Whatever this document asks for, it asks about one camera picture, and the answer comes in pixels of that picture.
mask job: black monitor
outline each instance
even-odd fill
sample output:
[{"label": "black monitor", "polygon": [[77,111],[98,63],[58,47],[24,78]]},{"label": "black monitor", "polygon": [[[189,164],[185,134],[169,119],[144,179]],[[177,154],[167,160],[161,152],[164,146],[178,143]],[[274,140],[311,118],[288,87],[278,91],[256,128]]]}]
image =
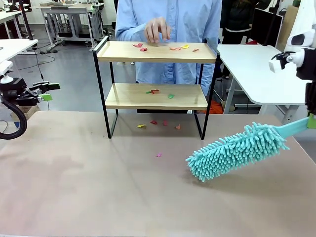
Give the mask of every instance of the black monitor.
[{"label": "black monitor", "polygon": [[[250,32],[250,38],[252,40],[257,41],[259,44],[265,43],[272,21],[272,16],[273,14],[270,12],[255,8]],[[267,45],[271,45],[273,47],[276,46],[281,24],[282,17],[280,15],[276,15]]]}]

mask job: blue shirt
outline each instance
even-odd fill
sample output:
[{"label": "blue shirt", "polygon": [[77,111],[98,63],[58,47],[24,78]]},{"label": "blue shirt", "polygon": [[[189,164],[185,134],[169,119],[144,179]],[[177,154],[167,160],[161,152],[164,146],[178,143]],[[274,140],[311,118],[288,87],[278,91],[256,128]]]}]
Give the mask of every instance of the blue shirt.
[{"label": "blue shirt", "polygon": [[[217,44],[222,0],[119,0],[116,38],[121,41],[147,41],[146,23],[164,17],[171,27],[167,42],[203,42]],[[136,63],[139,83],[195,84],[200,64]],[[205,64],[201,86],[206,95],[212,81],[213,64]]]}]

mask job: wooden shelf board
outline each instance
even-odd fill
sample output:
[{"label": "wooden shelf board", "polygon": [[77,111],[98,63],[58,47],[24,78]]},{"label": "wooden shelf board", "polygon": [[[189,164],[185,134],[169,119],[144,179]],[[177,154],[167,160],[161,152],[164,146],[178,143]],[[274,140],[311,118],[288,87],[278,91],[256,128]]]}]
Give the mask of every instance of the wooden shelf board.
[{"label": "wooden shelf board", "polygon": [[[143,42],[148,50],[141,52],[133,44],[139,42],[108,41],[97,54],[103,62],[147,62],[147,63],[215,63],[216,56],[205,43],[158,43]],[[170,50],[188,44],[188,49]]]},{"label": "wooden shelf board", "polygon": [[[146,91],[159,89],[157,94]],[[114,83],[105,102],[109,109],[206,110],[200,85]]]}]

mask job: black pole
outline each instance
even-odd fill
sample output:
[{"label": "black pole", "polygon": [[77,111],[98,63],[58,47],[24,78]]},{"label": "black pole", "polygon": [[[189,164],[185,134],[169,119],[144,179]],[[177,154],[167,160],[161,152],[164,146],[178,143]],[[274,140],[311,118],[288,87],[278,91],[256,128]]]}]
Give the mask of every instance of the black pole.
[{"label": "black pole", "polygon": [[263,46],[267,46],[268,40],[269,40],[270,35],[271,35],[272,27],[273,27],[273,24],[274,24],[275,19],[276,19],[277,10],[278,10],[279,7],[280,7],[280,0],[277,0],[277,1],[276,1],[275,8],[274,8],[274,11],[273,11],[271,24],[270,24],[270,26],[269,26],[269,30],[268,30],[268,33],[267,33],[267,37],[266,37],[266,40],[265,40]]},{"label": "black pole", "polygon": [[33,40],[32,32],[31,32],[31,29],[30,29],[30,25],[29,25],[28,19],[26,18],[24,6],[23,6],[23,0],[19,0],[19,4],[20,4],[21,11],[22,11],[22,17],[24,19],[26,32],[29,35],[29,39]]}]

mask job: top shelf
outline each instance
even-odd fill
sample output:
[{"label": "top shelf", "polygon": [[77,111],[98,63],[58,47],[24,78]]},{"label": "top shelf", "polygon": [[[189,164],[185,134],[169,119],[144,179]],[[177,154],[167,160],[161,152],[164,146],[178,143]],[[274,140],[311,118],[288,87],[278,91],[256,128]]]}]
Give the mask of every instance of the top shelf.
[{"label": "top shelf", "polygon": [[[149,44],[143,42],[143,48],[148,50],[141,52],[141,48],[133,44],[139,42],[108,41],[97,54],[101,62],[146,62],[146,63],[215,63],[216,55],[205,43],[158,43]],[[184,45],[179,51],[170,50]]]}]

